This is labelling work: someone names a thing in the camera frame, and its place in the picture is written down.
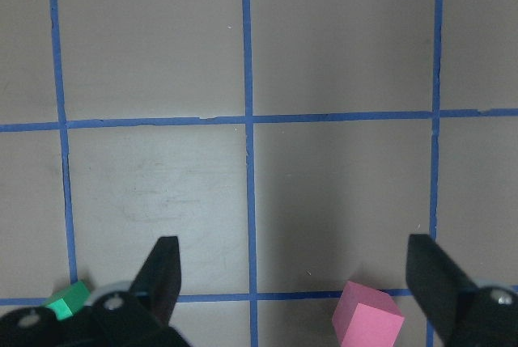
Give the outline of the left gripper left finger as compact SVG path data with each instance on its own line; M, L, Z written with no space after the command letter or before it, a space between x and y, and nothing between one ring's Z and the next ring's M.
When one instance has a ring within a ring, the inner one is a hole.
M177 236L159 237L129 287L129 293L162 324L168 325L180 295Z

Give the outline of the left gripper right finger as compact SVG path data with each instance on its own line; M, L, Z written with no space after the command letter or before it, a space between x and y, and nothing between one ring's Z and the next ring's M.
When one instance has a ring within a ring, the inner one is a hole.
M476 285L427 234L407 243L406 284L439 337L450 339L476 295Z

